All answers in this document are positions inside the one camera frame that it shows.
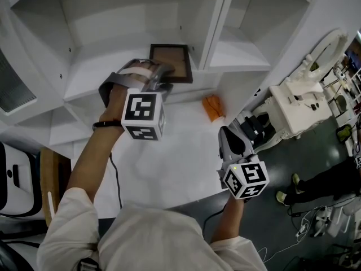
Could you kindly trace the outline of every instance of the wooden board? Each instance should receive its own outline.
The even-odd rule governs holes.
[[[71,160],[48,148],[41,149],[40,185],[43,211],[47,226],[50,225],[52,219],[51,214],[56,213],[58,210],[58,205],[67,187],[71,172]]]

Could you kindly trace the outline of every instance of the white wall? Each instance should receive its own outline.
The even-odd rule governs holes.
[[[313,0],[300,27],[285,47],[280,61],[261,85],[261,92],[248,101],[246,109],[252,110],[267,97],[268,87],[280,84],[330,31],[341,28],[352,42],[361,28],[361,0]]]

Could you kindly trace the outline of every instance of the black bracelet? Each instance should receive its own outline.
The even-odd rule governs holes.
[[[121,128],[123,127],[120,120],[100,121],[93,124],[93,131],[95,131],[96,128],[105,128],[107,126],[120,126]]]

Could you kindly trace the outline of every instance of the fiducial marker cube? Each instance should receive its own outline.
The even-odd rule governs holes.
[[[121,123],[133,139],[161,140],[165,125],[161,93],[128,89]]]
[[[258,196],[268,185],[266,165],[263,161],[230,165],[223,182],[236,199]]]

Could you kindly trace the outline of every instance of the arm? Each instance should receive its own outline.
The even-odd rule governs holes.
[[[126,95],[127,88],[115,85],[99,120],[121,120]],[[39,270],[76,270],[81,259],[98,258],[98,214],[93,202],[111,150],[123,132],[119,126],[98,128],[89,139],[37,252]]]
[[[126,94],[127,88],[115,85],[111,92],[109,106],[99,121],[121,120]],[[94,202],[112,148],[123,132],[123,128],[119,126],[95,130],[74,167],[67,190],[73,187],[84,189],[89,199]]]
[[[239,236],[243,208],[244,201],[230,195],[210,246],[233,270],[267,271],[253,243]]]
[[[232,195],[224,208],[221,221],[216,228],[211,243],[238,237],[243,215],[243,200],[236,200]]]

